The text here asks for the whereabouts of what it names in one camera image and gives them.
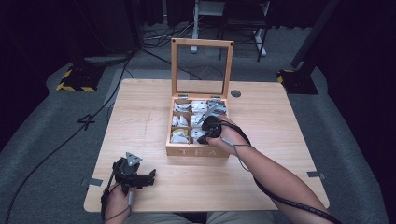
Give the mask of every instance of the person's right hand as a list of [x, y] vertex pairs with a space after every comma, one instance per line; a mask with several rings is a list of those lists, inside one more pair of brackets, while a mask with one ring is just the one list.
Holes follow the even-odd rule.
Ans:
[[[225, 116], [218, 116], [218, 118], [220, 120], [225, 120], [233, 125], [236, 125], [232, 120], [228, 119]], [[236, 156], [235, 148], [225, 143], [221, 138], [225, 138], [235, 145], [248, 145], [247, 141], [245, 141], [245, 139], [237, 131], [225, 125], [221, 125], [220, 137], [218, 138], [207, 137], [206, 141], [209, 143], [210, 146], [220, 147], [224, 151]]]

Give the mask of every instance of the forearm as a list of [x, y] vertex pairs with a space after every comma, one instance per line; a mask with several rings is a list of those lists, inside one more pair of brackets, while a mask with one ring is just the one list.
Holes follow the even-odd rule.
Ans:
[[[320, 211], [327, 212], [316, 194], [295, 174], [262, 155], [253, 147], [236, 147], [239, 159], [247, 166], [255, 178], [276, 196], [303, 203]], [[292, 223], [327, 223], [313, 214], [274, 201]]]

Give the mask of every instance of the wooden lid frame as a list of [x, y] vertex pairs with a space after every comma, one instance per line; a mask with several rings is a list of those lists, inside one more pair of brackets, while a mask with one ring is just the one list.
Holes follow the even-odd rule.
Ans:
[[[233, 61], [233, 41], [225, 40], [207, 40], [207, 39], [188, 39], [188, 38], [172, 38], [172, 96], [178, 97], [180, 94], [188, 94], [189, 97], [207, 97], [210, 98], [213, 95], [220, 96], [222, 99], [226, 99], [228, 95], [228, 86], [231, 76], [231, 65]], [[220, 47], [227, 49], [226, 64], [224, 69], [224, 77], [222, 80], [222, 91], [218, 93], [197, 93], [177, 91], [177, 46], [208, 46], [208, 47]]]

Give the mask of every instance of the person's right arm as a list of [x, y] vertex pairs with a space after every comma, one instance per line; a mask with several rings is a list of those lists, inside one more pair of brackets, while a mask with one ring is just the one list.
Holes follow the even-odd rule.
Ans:
[[[225, 117], [219, 118], [233, 123], [230, 119]], [[261, 154], [256, 148], [250, 147], [245, 139], [235, 130], [224, 125], [221, 128], [222, 138], [231, 141], [235, 145], [243, 146], [231, 147], [220, 137], [207, 138], [209, 145], [220, 147], [230, 154], [235, 156], [237, 155], [239, 159], [247, 166], [253, 176], [266, 189], [278, 197], [287, 199], [289, 201], [294, 201], [296, 203], [303, 203], [322, 212], [328, 213], [327, 209], [318, 199], [316, 194], [297, 175]], [[322, 217], [311, 214], [304, 210], [290, 207], [276, 200], [273, 200], [273, 202], [292, 223], [331, 223]]]

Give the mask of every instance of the human hand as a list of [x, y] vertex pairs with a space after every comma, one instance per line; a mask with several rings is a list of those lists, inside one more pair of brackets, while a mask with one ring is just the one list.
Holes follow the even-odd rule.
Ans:
[[[218, 116], [219, 120], [225, 120], [233, 125], [236, 125], [232, 120], [225, 116]], [[221, 135], [218, 138], [207, 137], [206, 141], [210, 146], [220, 147], [224, 151], [233, 154], [236, 156], [235, 148], [225, 143], [221, 138], [224, 138], [235, 145], [248, 145], [248, 142], [234, 129], [222, 125], [221, 126]]]
[[123, 223], [131, 214], [131, 208], [128, 205], [128, 195], [122, 191], [120, 184], [110, 186], [110, 194], [106, 202], [105, 218], [106, 224]]

